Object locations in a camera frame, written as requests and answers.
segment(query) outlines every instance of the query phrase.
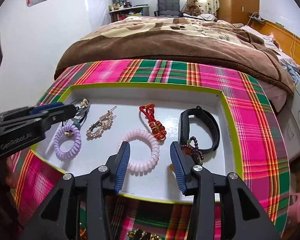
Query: pink spiral hair tie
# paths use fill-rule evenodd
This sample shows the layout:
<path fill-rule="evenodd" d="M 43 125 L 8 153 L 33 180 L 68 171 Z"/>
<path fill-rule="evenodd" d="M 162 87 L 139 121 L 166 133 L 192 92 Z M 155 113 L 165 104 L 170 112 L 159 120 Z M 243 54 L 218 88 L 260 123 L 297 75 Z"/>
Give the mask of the pink spiral hair tie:
<path fill-rule="evenodd" d="M 74 133 L 74 145 L 68 152 L 63 152 L 60 150 L 60 138 L 64 135 L 65 131 L 72 130 Z M 54 137 L 54 150 L 56 151 L 56 155 L 59 159 L 69 159 L 73 156 L 76 156 L 81 147 L 81 135 L 79 129 L 73 124 L 66 124 L 63 126 Z"/>
<path fill-rule="evenodd" d="M 160 152 L 159 143 L 157 139 L 154 138 L 152 133 L 149 133 L 141 129 L 127 132 L 119 142 L 117 152 L 119 151 L 123 141 L 133 141 L 136 139 L 136 137 L 145 138 L 147 141 L 151 143 L 151 156 L 150 159 L 144 163 L 129 162 L 128 169 L 135 172 L 144 172 L 147 171 L 148 169 L 151 169 L 153 166 L 155 166 L 155 164 L 159 160 L 159 152 Z"/>

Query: pink stool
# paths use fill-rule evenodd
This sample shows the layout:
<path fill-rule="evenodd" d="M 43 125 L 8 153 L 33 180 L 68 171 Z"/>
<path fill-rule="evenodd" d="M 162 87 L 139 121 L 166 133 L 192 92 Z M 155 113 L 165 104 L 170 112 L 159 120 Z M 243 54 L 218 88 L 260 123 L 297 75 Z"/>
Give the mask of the pink stool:
<path fill-rule="evenodd" d="M 300 193 L 290 193 L 290 206 L 288 210 L 287 227 L 294 226 L 300 222 Z"/>

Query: headboard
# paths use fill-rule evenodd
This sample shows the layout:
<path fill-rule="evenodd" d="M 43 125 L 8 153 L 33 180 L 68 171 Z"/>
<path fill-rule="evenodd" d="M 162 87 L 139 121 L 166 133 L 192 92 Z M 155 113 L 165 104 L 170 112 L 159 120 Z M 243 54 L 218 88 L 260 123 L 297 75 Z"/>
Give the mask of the headboard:
<path fill-rule="evenodd" d="M 255 29 L 261 34 L 273 36 L 276 42 L 279 44 L 280 49 L 282 49 L 282 51 L 289 56 L 292 54 L 291 57 L 298 65 L 300 65 L 300 38 L 298 36 L 269 21 L 266 21 L 264 25 L 253 21 L 251 28 Z"/>

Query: teddy bear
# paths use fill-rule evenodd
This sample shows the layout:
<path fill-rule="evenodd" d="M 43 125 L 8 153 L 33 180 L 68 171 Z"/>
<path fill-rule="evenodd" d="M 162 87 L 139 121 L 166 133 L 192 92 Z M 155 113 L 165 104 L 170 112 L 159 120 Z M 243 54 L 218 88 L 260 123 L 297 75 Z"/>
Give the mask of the teddy bear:
<path fill-rule="evenodd" d="M 197 4 L 197 0 L 188 0 L 185 13 L 192 16 L 200 15 L 201 14 L 200 8 L 196 4 Z"/>

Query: red beaded bracelet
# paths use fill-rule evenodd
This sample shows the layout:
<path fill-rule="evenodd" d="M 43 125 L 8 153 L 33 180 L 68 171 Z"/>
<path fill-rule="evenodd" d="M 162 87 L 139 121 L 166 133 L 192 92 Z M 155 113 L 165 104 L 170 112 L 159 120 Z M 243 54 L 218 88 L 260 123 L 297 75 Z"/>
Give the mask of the red beaded bracelet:
<path fill-rule="evenodd" d="M 165 140 L 167 131 L 162 123 L 154 118 L 154 103 L 150 103 L 146 106 L 140 106 L 139 110 L 148 118 L 148 123 L 153 136 L 160 141 Z"/>

